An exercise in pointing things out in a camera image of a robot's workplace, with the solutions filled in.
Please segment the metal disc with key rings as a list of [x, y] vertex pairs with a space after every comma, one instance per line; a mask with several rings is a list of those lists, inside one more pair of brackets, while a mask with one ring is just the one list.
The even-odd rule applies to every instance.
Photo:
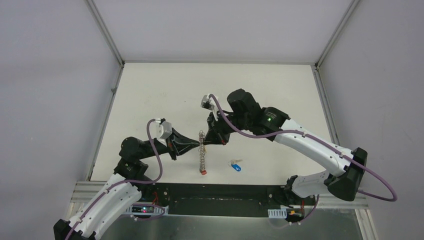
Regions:
[[198, 148], [198, 153], [199, 153], [199, 172], [201, 173], [201, 171], [206, 170], [206, 149], [205, 149], [205, 145], [204, 145], [204, 139], [205, 139], [205, 133], [200, 130], [198, 133], [198, 141], [199, 141], [199, 148]]

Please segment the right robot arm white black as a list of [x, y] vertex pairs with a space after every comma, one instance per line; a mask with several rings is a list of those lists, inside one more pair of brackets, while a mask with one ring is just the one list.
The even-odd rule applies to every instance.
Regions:
[[226, 145], [230, 135], [248, 131], [254, 138], [264, 135], [271, 142], [285, 145], [315, 161], [323, 172], [307, 176], [291, 176], [284, 186], [284, 200], [296, 205], [303, 198], [329, 193], [352, 202], [359, 190], [368, 153], [358, 147], [354, 150], [328, 142], [307, 131], [287, 113], [272, 107], [261, 107], [253, 95], [243, 89], [227, 97], [231, 111], [220, 110], [219, 101], [212, 94], [204, 95], [200, 106], [210, 110], [208, 131], [204, 145]]

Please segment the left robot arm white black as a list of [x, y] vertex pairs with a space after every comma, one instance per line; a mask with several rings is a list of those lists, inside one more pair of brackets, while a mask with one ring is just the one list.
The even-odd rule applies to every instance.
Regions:
[[56, 240], [99, 240], [112, 223], [136, 202], [152, 198], [154, 180], [145, 175], [142, 159], [168, 154], [173, 160], [200, 147], [203, 138], [188, 138], [175, 129], [152, 140], [127, 137], [121, 143], [120, 161], [97, 194], [69, 220], [53, 226]]

